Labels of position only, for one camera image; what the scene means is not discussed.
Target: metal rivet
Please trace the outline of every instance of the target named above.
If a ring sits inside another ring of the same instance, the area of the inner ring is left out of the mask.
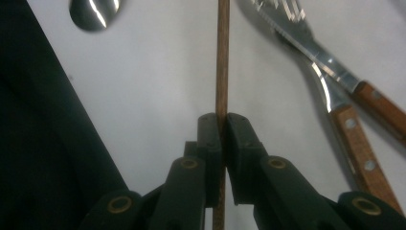
[[[346,128],[351,129],[351,128],[355,128],[356,126],[356,122],[353,118],[348,118],[346,120]]]
[[[371,95],[372,95],[372,97],[373,97],[374,99],[380,99],[380,98],[382,98],[382,95],[381,95],[378,91],[376,91],[376,90],[373,90],[373,92],[371,93]]]
[[[375,169],[375,167],[376,167],[376,163],[374,161],[368,160],[365,162],[364,169],[366,171],[372,171]]]
[[[354,198],[352,200],[352,205],[370,216],[379,216],[382,213],[379,206],[361,196]]]
[[[196,168],[199,164],[197,164],[197,161],[191,160],[191,159],[185,159],[181,163],[183,168],[191,170]]]
[[[286,167],[286,163],[284,163],[284,161],[277,159],[269,159],[268,165],[275,169],[284,169]]]
[[[110,200],[107,205],[108,212],[119,214],[127,211],[132,205],[132,200],[126,195],[118,196]]]

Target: wooden stick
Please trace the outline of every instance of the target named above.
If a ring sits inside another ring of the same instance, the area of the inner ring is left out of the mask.
[[[218,24],[217,24],[215,113],[217,115],[220,138],[222,143],[224,144],[224,127],[226,125],[227,119],[227,102],[228,102],[230,0],[218,0],[217,23]],[[220,196],[218,206],[213,208],[213,230],[224,230],[225,175],[226,169],[223,158],[220,177]]]

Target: fork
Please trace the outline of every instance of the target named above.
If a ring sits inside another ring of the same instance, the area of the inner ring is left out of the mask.
[[[253,3],[259,14],[275,29],[280,41],[293,47],[291,50],[296,50],[296,53],[301,53],[305,61],[311,65],[317,83],[322,86],[319,89],[325,96],[328,115],[337,137],[346,150],[358,187],[364,192],[385,200],[402,213],[395,194],[360,126],[355,109],[347,98],[341,95],[336,82],[367,110],[372,110],[372,115],[377,116],[380,121],[386,121],[390,130],[395,132],[395,136],[403,144],[405,144],[406,133],[404,113],[370,84],[357,79],[313,39],[312,32],[305,22],[305,11],[297,0],[253,0]]]

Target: white table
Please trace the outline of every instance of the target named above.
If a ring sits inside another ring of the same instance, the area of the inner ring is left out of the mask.
[[[217,1],[126,0],[111,27],[92,34],[72,22],[68,0],[29,2],[129,188],[144,195],[164,183],[185,141],[196,140],[197,118],[214,112]],[[406,110],[406,3],[301,3],[320,43]],[[231,1],[229,111],[251,121],[268,153],[337,200],[350,190],[349,169],[308,79],[252,20]],[[358,111],[406,210],[406,149]],[[226,229],[255,229],[252,206],[234,207],[227,191]]]

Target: metal fork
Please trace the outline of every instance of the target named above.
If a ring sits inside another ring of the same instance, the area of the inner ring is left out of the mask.
[[[314,76],[319,86],[321,85],[319,89],[324,96],[328,115],[340,142],[346,149],[351,171],[358,187],[364,192],[385,200],[401,213],[395,194],[378,164],[363,128],[360,126],[356,111],[349,100],[341,94],[341,90],[337,88],[338,85],[335,82],[343,86],[353,98],[361,101],[362,105],[368,105],[378,110],[387,109],[388,106],[396,107],[386,99],[383,102],[377,102],[374,98],[361,98],[359,100],[358,88],[365,84],[371,86],[354,77],[335,57],[317,44],[305,22],[305,11],[300,7],[298,1],[253,0],[253,3],[262,17],[275,29],[282,43],[294,47],[293,50],[304,55],[306,62],[311,65]],[[403,119],[400,122],[406,122],[404,114],[398,108],[396,109],[397,113],[400,114],[399,118]]]

